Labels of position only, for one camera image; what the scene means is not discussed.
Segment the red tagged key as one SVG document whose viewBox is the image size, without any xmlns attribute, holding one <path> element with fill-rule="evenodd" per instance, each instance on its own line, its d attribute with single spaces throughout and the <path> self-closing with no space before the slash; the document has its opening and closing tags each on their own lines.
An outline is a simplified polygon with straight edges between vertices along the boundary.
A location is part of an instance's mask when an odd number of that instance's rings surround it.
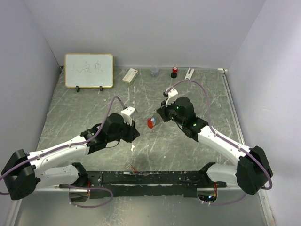
<svg viewBox="0 0 301 226">
<path fill-rule="evenodd" d="M 127 165 L 127 169 L 131 170 L 133 173 L 137 173 L 137 170 L 135 169 L 135 167 L 131 164 Z"/>
</svg>

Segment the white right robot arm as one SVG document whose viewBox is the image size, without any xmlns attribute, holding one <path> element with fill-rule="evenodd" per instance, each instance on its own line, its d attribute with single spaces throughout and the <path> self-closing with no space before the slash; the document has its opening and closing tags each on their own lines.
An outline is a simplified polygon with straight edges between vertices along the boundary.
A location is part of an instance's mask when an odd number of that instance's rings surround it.
<svg viewBox="0 0 301 226">
<path fill-rule="evenodd" d="M 232 163 L 231 166 L 210 164 L 199 176 L 202 186 L 210 187 L 217 181 L 228 182 L 255 195 L 272 178 L 270 164 L 261 147 L 240 144 L 211 128 L 207 121 L 196 116 L 187 97 L 180 97 L 170 105 L 163 101 L 156 112 L 164 122 L 174 121 L 188 138 L 213 148 Z"/>
</svg>

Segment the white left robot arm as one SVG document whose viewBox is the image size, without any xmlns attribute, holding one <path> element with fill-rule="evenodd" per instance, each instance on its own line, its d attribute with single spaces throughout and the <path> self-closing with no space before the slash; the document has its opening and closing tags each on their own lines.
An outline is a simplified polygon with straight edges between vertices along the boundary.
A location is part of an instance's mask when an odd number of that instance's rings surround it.
<svg viewBox="0 0 301 226">
<path fill-rule="evenodd" d="M 139 136 L 134 120 L 112 113 L 103 123 L 60 145 L 30 153 L 17 150 L 1 172 L 0 178 L 8 190 L 5 195 L 20 200 L 37 189 L 57 184 L 82 188 L 88 182 L 84 167 L 80 163 L 66 167 L 61 167 L 61 164 L 105 149 L 110 142 L 123 140 L 131 143 Z"/>
</svg>

